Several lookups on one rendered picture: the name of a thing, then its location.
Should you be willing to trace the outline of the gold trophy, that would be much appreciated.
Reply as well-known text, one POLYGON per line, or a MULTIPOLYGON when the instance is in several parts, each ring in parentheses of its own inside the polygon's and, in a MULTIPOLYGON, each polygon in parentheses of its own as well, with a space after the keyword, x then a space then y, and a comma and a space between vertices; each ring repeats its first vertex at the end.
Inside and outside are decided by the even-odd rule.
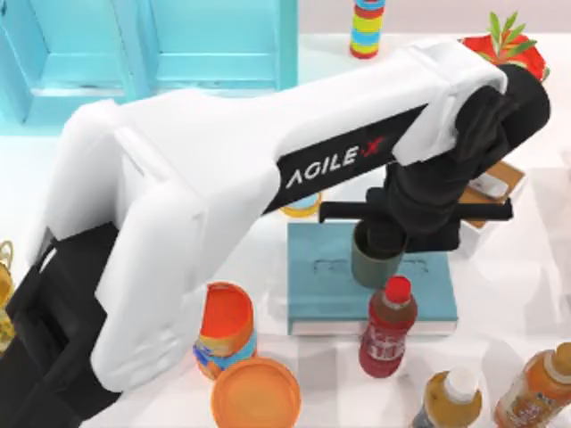
POLYGON ((11 275, 13 244, 10 240, 0 243, 0 357, 8 349, 14 335, 12 321, 7 315, 6 307, 14 293, 11 275))

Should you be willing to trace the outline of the brown bottle with white cap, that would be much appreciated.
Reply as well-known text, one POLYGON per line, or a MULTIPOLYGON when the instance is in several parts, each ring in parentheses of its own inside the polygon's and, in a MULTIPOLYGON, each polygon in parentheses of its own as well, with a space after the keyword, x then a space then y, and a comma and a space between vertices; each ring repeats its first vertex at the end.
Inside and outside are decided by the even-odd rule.
POLYGON ((482 401, 478 380, 471 370, 458 366, 434 374, 408 428, 468 428, 479 417, 482 401))

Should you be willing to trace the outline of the teal book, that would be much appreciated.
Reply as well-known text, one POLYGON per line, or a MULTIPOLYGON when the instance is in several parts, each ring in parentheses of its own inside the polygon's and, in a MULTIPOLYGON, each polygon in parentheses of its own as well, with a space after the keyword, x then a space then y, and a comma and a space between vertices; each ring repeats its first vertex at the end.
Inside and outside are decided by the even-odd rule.
MULTIPOLYGON (((287 229, 288 333, 359 335, 368 319, 373 292, 352 276, 353 223, 291 223, 287 229)), ((411 282, 418 317, 415 336, 446 336, 458 313, 448 255, 407 253, 397 273, 411 282)))

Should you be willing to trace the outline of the yellow and blue can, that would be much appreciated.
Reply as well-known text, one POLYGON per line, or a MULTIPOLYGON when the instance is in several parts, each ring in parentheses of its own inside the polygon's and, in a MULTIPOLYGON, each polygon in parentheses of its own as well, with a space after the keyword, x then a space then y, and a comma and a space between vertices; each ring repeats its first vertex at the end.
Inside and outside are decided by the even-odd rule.
POLYGON ((322 193, 315 193, 282 207, 280 211, 290 218, 308 218, 319 211, 321 202, 322 193))

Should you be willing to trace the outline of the stack of coloured rings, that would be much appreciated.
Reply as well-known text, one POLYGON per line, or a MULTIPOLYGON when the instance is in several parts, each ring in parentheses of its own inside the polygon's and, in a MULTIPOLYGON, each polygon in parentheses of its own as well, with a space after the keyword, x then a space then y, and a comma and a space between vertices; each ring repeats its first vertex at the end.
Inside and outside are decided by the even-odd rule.
POLYGON ((366 60, 377 55, 385 0, 354 0, 350 52, 366 60))

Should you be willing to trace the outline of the red bottle with red cap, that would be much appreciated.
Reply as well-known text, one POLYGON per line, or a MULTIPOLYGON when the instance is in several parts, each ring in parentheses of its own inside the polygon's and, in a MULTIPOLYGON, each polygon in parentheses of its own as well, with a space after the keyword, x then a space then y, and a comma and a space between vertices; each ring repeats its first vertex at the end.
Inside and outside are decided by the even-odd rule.
POLYGON ((405 276, 392 276, 368 303, 368 323, 361 336, 359 362, 365 373, 387 378, 400 366, 406 337, 415 324, 418 305, 405 276))

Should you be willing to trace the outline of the brown and white box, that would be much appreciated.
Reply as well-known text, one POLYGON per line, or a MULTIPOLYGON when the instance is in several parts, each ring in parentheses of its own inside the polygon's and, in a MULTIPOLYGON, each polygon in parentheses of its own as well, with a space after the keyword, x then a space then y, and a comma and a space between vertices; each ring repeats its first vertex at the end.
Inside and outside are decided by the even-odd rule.
MULTIPOLYGON (((499 161, 480 177, 472 180, 459 201, 463 204, 503 204, 507 199, 516 200, 525 182, 525 173, 505 161, 499 161)), ((463 220, 460 223, 458 252, 466 257, 476 251, 504 221, 463 220)))

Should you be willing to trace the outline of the orange round lid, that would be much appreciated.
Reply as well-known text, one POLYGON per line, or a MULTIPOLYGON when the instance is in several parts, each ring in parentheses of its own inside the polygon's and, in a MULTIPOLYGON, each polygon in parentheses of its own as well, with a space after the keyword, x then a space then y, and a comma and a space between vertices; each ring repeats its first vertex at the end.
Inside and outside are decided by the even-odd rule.
POLYGON ((250 358, 231 366, 211 393, 218 428, 294 428, 301 406, 294 374, 271 358, 250 358))

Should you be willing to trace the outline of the orange open can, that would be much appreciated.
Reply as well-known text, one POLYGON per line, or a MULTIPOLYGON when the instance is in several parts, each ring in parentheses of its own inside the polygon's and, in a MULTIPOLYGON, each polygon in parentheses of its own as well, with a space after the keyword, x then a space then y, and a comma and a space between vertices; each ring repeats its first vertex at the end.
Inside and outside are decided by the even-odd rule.
POLYGON ((203 322, 193 353, 201 372, 211 380, 234 364, 257 355, 253 305, 238 285, 207 286, 203 322))

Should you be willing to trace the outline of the red plant pot with plant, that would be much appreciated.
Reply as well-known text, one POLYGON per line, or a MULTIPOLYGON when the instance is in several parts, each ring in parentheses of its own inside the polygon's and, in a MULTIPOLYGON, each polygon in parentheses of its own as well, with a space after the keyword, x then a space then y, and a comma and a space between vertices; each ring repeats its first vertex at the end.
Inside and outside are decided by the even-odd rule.
POLYGON ((463 37, 459 41, 496 66, 517 65, 544 82, 550 68, 537 50, 536 41, 524 34, 525 24, 517 24, 517 16, 518 12, 513 12, 501 22, 495 12, 490 12, 486 35, 463 37))

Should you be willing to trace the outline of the grey-green cup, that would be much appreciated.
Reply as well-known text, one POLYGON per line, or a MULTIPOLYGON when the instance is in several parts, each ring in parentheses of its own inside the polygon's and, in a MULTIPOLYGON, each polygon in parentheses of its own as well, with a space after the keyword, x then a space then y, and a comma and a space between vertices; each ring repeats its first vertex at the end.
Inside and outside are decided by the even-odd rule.
POLYGON ((382 289, 390 276, 396 274, 406 250, 408 238, 405 236, 403 252, 390 259, 376 259, 368 250, 368 224, 360 221, 353 228, 351 248, 351 269, 354 279, 370 289, 382 289))

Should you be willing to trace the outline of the light blue rack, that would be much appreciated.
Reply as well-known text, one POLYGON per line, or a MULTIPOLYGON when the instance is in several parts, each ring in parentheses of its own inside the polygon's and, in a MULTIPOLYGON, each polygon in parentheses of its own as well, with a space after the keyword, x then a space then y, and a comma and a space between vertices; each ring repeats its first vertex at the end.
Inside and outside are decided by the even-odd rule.
POLYGON ((82 104, 298 81, 298 0, 0 0, 0 136, 57 134, 82 104))

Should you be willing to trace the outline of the orange bottle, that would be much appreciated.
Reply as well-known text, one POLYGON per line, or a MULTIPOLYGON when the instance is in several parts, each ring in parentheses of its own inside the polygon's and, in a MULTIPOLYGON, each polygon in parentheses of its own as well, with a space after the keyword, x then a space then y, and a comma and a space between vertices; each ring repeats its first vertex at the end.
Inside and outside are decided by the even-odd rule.
POLYGON ((536 353, 494 409, 498 428, 546 428, 571 404, 571 342, 536 353))

